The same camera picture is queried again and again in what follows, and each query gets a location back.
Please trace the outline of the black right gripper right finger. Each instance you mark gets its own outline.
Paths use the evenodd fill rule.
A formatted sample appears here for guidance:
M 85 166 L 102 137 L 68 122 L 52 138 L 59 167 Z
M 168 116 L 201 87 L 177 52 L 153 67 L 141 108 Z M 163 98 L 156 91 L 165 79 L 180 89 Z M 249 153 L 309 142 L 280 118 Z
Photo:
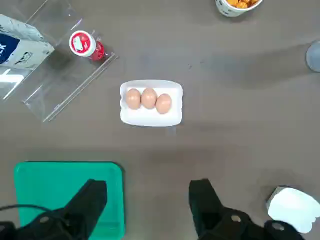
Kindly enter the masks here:
M 192 180 L 188 201 L 199 240 L 302 240 L 304 237 L 290 224 L 268 220 L 255 224 L 240 210 L 224 206 L 207 179 Z

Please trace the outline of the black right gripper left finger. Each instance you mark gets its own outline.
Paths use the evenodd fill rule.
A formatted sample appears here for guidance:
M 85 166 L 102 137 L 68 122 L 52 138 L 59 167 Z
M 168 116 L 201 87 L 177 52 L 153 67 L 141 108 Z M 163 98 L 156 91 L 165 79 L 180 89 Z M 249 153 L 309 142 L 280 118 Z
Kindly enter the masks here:
M 94 231 L 108 201 L 107 183 L 89 179 L 62 208 L 48 209 L 34 204 L 2 206 L 1 211 L 28 208 L 42 213 L 23 227 L 0 222 L 2 240 L 87 240 Z

